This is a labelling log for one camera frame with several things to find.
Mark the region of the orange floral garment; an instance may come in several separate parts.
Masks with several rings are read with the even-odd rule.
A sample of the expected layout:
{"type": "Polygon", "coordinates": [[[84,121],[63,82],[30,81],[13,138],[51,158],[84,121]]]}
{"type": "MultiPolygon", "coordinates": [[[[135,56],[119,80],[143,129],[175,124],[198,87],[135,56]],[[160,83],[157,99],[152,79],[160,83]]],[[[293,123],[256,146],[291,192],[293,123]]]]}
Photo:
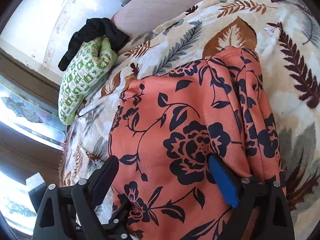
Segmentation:
{"type": "Polygon", "coordinates": [[[127,199],[138,239],[217,239],[231,215],[210,174],[218,155],[241,177],[284,182],[276,123],[257,54],[226,47],[120,94],[108,153],[114,207],[127,199]]]}

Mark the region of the pink bolster cushion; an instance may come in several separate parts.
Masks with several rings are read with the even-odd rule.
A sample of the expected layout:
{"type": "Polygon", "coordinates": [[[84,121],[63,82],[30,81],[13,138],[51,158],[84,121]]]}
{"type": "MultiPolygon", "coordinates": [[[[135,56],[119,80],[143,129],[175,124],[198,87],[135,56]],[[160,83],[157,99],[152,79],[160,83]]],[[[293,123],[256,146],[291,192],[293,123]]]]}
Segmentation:
{"type": "Polygon", "coordinates": [[[152,31],[202,0],[131,0],[111,21],[131,38],[152,31]]]}

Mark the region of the stained glass door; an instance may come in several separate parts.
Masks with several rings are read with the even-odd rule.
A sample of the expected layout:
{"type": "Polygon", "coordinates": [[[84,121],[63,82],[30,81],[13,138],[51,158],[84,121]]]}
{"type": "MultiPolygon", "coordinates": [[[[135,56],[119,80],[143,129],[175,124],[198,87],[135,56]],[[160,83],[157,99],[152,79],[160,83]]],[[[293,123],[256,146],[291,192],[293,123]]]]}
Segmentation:
{"type": "Polygon", "coordinates": [[[57,110],[1,77],[1,122],[57,150],[65,146],[66,126],[57,110]]]}

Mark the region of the black garment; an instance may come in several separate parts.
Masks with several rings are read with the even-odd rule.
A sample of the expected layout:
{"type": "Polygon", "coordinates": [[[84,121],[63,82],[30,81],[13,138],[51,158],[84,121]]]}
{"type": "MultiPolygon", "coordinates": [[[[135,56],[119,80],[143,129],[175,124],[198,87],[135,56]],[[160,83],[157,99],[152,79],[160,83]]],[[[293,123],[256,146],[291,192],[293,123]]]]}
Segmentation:
{"type": "Polygon", "coordinates": [[[90,42],[97,37],[106,36],[109,39],[111,49],[116,53],[129,41],[129,35],[119,30],[109,18],[90,18],[86,24],[70,39],[68,49],[58,64],[59,70],[64,72],[71,60],[79,51],[84,42],[90,42]]]}

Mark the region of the green white patterned pillow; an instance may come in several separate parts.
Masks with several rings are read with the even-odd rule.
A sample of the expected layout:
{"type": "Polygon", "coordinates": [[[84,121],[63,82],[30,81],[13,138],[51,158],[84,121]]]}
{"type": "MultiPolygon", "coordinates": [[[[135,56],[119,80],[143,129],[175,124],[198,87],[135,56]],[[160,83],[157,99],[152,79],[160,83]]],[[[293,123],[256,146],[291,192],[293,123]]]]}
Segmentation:
{"type": "Polygon", "coordinates": [[[60,85],[59,119],[68,126],[86,96],[111,70],[118,55],[106,36],[84,42],[68,65],[60,85]]]}

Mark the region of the cream leaf-pattern blanket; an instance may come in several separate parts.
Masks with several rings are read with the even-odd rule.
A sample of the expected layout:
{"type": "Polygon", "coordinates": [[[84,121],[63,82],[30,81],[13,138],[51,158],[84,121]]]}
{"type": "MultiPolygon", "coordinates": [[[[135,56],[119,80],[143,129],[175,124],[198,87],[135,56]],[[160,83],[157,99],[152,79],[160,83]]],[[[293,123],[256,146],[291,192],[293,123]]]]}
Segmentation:
{"type": "MultiPolygon", "coordinates": [[[[60,185],[88,178],[111,156],[120,94],[132,81],[167,74],[226,47],[247,48],[259,58],[295,238],[312,237],[319,226],[319,25],[293,0],[204,0],[159,25],[145,42],[129,42],[67,133],[60,185]]],[[[111,185],[97,215],[108,222],[118,209],[111,185]]]]}

